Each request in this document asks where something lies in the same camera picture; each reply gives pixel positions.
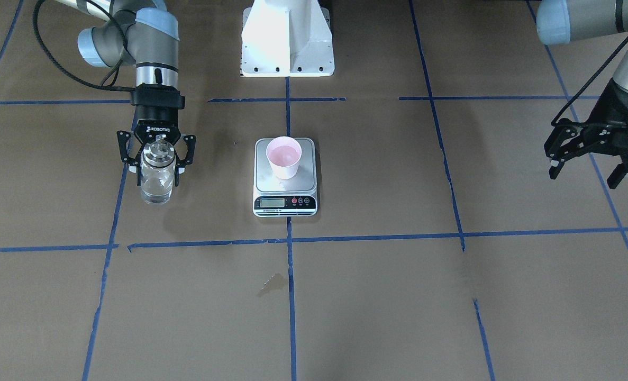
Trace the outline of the black gripper screen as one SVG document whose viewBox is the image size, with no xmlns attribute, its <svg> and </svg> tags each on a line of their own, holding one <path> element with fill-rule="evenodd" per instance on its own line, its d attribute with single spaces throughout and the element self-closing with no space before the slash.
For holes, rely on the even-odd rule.
<svg viewBox="0 0 628 381">
<path fill-rule="evenodd" d="M 587 122 L 560 119 L 544 143 L 550 159 L 549 178 L 558 178 L 571 159 L 588 153 L 618 155 L 621 163 L 608 177 L 610 189 L 628 176 L 628 91 L 609 82 L 594 106 Z"/>
</svg>

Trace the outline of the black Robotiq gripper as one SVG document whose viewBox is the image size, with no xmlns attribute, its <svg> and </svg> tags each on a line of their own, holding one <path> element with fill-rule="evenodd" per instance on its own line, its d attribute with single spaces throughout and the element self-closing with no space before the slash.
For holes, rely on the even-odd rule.
<svg viewBox="0 0 628 381">
<path fill-rule="evenodd" d="M 165 140 L 173 146 L 178 140 L 184 145 L 181 157 L 176 154 L 174 186 L 180 184 L 180 175 L 185 172 L 187 166 L 194 162 L 197 137 L 195 135 L 182 135 L 179 128 L 179 109 L 163 106 L 135 106 L 135 130 L 134 133 L 118 130 L 117 141 L 120 158 L 128 170 L 135 174 L 141 173 L 141 152 L 144 146 L 153 143 L 159 135 L 166 135 Z M 129 144 L 135 139 L 137 144 L 134 156 L 130 154 Z"/>
</svg>

